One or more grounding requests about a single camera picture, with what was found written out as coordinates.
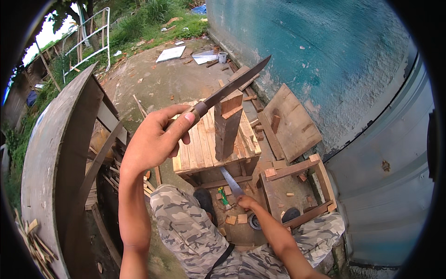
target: sky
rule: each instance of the sky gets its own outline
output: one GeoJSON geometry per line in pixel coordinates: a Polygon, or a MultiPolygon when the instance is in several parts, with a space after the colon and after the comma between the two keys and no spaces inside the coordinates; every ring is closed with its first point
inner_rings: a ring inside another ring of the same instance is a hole
{"type": "MultiPolygon", "coordinates": [[[[77,13],[78,7],[76,4],[72,4],[71,8],[77,13]]],[[[62,27],[54,34],[53,33],[53,22],[46,20],[43,23],[42,31],[36,36],[36,41],[39,44],[39,47],[42,48],[46,46],[51,41],[56,41],[62,38],[62,35],[64,33],[68,32],[68,29],[73,24],[70,22],[73,22],[73,18],[69,15],[63,22],[62,27]]],[[[25,57],[23,58],[23,64],[26,66],[31,61],[31,59],[38,53],[36,43],[34,43],[32,46],[29,47],[28,51],[26,52],[25,57]]]]}

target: person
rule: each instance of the person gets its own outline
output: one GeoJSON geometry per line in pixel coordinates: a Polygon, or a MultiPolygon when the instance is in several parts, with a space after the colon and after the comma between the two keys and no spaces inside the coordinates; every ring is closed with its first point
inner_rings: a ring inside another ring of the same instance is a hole
{"type": "MultiPolygon", "coordinates": [[[[190,143],[187,131],[194,115],[181,115],[174,123],[171,119],[188,107],[177,104],[150,113],[125,152],[119,184],[119,227],[124,243],[121,278],[148,277],[152,232],[143,175],[175,157],[180,139],[190,143]]],[[[252,197],[241,195],[238,205],[256,214],[268,244],[247,252],[230,251],[233,245],[217,229],[209,191],[200,189],[191,196],[163,184],[151,194],[150,205],[161,240],[189,278],[327,278],[313,268],[344,232],[341,216],[331,212],[301,225],[293,236],[252,197]]]]}

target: blue wall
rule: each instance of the blue wall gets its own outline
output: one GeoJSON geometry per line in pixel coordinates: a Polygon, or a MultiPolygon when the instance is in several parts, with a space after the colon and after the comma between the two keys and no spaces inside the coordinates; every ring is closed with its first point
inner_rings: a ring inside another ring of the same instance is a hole
{"type": "Polygon", "coordinates": [[[321,131],[316,151],[325,159],[384,109],[388,101],[376,104],[394,96],[386,91],[396,76],[397,87],[402,84],[398,70],[409,35],[384,2],[207,0],[206,5],[210,33],[243,64],[273,55],[257,80],[260,97],[268,102],[286,83],[321,131]]]}

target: dirt ground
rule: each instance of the dirt ground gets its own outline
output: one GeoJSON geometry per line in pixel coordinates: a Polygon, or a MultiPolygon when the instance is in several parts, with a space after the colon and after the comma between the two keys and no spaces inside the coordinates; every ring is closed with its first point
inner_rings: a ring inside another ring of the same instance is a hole
{"type": "MultiPolygon", "coordinates": [[[[186,48],[192,49],[194,54],[210,50],[212,48],[210,44],[213,43],[206,39],[192,39],[184,42],[186,48]]],[[[233,74],[231,69],[222,71],[222,68],[227,65],[216,64],[206,68],[205,65],[197,65],[195,61],[183,64],[189,61],[190,57],[155,64],[161,51],[171,47],[172,45],[168,44],[145,50],[132,56],[107,75],[109,80],[103,85],[103,88],[118,109],[125,128],[131,133],[136,131],[143,120],[133,95],[150,112],[172,104],[208,97],[209,94],[219,89],[219,79],[227,83],[227,79],[233,74]]],[[[250,101],[243,102],[243,107],[248,119],[256,117],[256,111],[250,101]]],[[[261,162],[275,161],[275,158],[266,137],[259,144],[262,154],[253,173],[254,179],[249,182],[249,185],[242,183],[241,187],[246,189],[247,194],[253,195],[264,205],[263,192],[256,188],[256,183],[261,162]]],[[[172,184],[187,193],[193,193],[193,187],[174,174],[171,159],[167,159],[160,168],[163,183],[172,184]]],[[[150,182],[152,185],[156,185],[154,175],[150,177],[150,182]]],[[[311,206],[306,200],[307,196],[311,196],[315,200],[308,181],[302,183],[295,177],[288,177],[275,181],[274,186],[276,189],[275,200],[278,204],[285,205],[284,211],[289,207],[297,207],[302,212],[304,208],[311,206]],[[295,196],[286,197],[286,192],[293,192],[295,196]]],[[[211,193],[215,196],[216,190],[212,190],[211,193]]],[[[147,208],[152,216],[152,210],[148,203],[147,208]]],[[[220,212],[221,209],[216,207],[215,209],[220,224],[225,214],[220,212]]],[[[232,211],[231,213],[234,215],[244,213],[241,208],[232,211]]],[[[248,224],[234,225],[230,230],[233,236],[240,236],[237,242],[241,245],[245,246],[251,243],[260,245],[266,242],[261,231],[254,231],[248,224]]],[[[152,239],[148,267],[151,277],[154,278],[186,277],[180,262],[161,242],[154,217],[152,217],[152,239]]]]}

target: shoe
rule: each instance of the shoe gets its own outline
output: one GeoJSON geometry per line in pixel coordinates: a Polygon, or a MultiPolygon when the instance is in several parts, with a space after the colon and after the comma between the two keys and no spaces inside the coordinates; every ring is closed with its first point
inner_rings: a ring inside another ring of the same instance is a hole
{"type": "Polygon", "coordinates": [[[212,223],[218,227],[219,224],[217,221],[217,215],[215,214],[214,207],[212,206],[212,196],[209,190],[205,188],[198,188],[194,192],[194,197],[200,203],[200,207],[212,215],[212,223]]]}
{"type": "Polygon", "coordinates": [[[282,223],[286,223],[294,218],[297,218],[301,215],[299,209],[292,207],[288,209],[282,217],[282,223]]]}

